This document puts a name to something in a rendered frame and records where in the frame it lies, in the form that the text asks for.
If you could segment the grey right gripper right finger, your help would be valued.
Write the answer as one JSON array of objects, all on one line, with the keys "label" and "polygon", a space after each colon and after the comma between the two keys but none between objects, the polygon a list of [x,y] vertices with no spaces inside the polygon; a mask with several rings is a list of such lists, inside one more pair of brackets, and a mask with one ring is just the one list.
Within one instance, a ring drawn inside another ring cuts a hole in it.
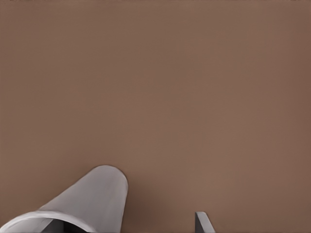
[{"label": "grey right gripper right finger", "polygon": [[195,233],[215,233],[206,212],[195,212]]}]

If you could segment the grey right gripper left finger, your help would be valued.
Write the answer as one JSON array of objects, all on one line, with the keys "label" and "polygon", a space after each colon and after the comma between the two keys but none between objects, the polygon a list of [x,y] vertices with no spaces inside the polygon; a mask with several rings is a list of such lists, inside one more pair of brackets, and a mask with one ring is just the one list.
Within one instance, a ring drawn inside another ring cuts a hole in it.
[{"label": "grey right gripper left finger", "polygon": [[64,222],[59,219],[47,219],[42,233],[64,233]]}]

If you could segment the white IKEA cup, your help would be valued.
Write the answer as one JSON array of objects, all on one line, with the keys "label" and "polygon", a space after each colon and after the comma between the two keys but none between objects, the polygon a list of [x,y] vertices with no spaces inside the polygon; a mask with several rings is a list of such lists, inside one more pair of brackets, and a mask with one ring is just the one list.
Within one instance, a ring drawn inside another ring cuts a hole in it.
[{"label": "white IKEA cup", "polygon": [[93,168],[38,210],[21,214],[0,233],[42,233],[47,219],[64,222],[64,233],[121,233],[128,181],[114,166]]}]

